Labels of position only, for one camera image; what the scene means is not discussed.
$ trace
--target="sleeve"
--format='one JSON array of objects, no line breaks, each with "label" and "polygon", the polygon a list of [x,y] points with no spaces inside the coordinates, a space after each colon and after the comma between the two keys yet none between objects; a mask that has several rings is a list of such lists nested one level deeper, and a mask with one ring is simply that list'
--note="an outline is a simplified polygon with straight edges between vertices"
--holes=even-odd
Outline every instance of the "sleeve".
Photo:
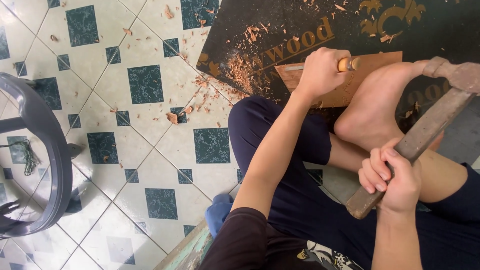
[{"label": "sleeve", "polygon": [[267,220],[258,210],[237,208],[225,219],[199,270],[253,270],[265,260]]}]

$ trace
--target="gray plastic stool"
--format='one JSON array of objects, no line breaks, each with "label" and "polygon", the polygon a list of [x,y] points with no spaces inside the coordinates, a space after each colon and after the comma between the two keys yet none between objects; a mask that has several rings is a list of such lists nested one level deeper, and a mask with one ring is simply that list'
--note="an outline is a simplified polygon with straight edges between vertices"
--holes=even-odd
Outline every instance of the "gray plastic stool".
[{"label": "gray plastic stool", "polygon": [[[53,226],[64,214],[72,192],[71,149],[80,148],[67,145],[57,118],[32,87],[35,87],[33,81],[0,72],[0,88],[19,104],[19,117],[0,120],[0,133],[26,128],[42,141],[50,160],[52,190],[47,207],[36,221],[17,221],[0,215],[0,238],[24,236]],[[16,203],[2,207],[15,207]]]}]

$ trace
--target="graphic print on shirt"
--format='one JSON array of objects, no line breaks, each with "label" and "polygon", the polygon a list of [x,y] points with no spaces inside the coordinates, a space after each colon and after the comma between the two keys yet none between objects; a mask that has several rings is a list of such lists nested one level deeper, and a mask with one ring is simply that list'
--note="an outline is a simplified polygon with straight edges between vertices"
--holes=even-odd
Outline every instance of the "graphic print on shirt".
[{"label": "graphic print on shirt", "polygon": [[297,255],[305,261],[316,261],[327,270],[363,270],[358,264],[348,257],[312,241],[307,242],[307,248]]}]

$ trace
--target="fingernail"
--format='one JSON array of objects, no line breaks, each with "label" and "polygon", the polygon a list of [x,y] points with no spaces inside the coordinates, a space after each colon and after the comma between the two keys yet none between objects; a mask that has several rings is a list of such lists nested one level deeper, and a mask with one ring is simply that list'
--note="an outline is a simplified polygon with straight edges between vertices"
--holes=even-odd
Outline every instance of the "fingernail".
[{"label": "fingernail", "polygon": [[387,181],[387,175],[383,172],[380,173],[380,177],[384,180]]},{"label": "fingernail", "polygon": [[388,148],[386,151],[387,151],[387,153],[388,153],[390,156],[392,156],[392,157],[398,155],[398,152],[395,151],[393,148]]},{"label": "fingernail", "polygon": [[374,189],[372,189],[372,188],[371,188],[371,187],[369,187],[369,186],[368,186],[368,187],[366,187],[365,189],[366,189],[366,190],[367,190],[367,192],[368,192],[368,193],[370,193],[370,194],[373,194],[373,193],[375,192],[375,190],[374,190]]},{"label": "fingernail", "polygon": [[384,191],[384,187],[381,184],[377,184],[376,187],[379,191]]}]

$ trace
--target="plywood sheet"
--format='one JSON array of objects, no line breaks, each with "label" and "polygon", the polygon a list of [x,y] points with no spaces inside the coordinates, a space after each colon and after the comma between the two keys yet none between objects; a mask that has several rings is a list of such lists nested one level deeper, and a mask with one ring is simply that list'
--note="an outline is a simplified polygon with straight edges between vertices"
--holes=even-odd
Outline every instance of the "plywood sheet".
[{"label": "plywood sheet", "polygon": [[[401,62],[402,52],[395,51],[388,53],[367,54],[354,56],[353,58],[357,57],[361,58],[361,66],[359,70],[348,72],[349,74],[345,82],[339,87],[335,88],[333,91],[323,95],[319,103],[313,105],[312,108],[348,106],[353,98],[353,95],[368,74],[383,66]],[[303,69],[285,71],[285,68],[300,65],[303,65],[303,63],[275,66],[276,71],[280,75],[280,78],[283,80],[290,93],[297,88],[303,73]]]}]

